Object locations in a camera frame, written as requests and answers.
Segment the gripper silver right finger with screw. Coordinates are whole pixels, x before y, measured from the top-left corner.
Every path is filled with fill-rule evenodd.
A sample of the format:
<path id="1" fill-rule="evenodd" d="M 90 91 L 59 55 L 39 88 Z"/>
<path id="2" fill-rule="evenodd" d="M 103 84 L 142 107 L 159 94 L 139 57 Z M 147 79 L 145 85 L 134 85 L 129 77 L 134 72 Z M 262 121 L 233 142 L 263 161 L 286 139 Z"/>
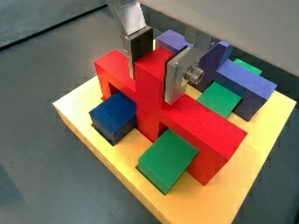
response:
<path id="1" fill-rule="evenodd" d="M 193 27 L 186 28 L 186 46 L 166 63 L 165 101 L 174 104 L 185 95 L 187 84 L 198 84 L 205 76 L 199 61 L 207 51 L 219 42 L 210 34 Z"/>

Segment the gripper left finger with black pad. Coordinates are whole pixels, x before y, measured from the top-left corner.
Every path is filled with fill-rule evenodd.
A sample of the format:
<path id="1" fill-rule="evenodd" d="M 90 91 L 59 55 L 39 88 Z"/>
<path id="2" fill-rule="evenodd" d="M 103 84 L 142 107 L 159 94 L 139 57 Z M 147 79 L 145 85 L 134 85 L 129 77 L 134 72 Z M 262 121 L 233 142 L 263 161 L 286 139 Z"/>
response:
<path id="1" fill-rule="evenodd" d="M 154 50 L 154 28 L 146 24 L 142 5 L 137 0 L 107 0 L 107 5 L 121 27 L 130 76 L 134 79 L 135 62 Z"/>

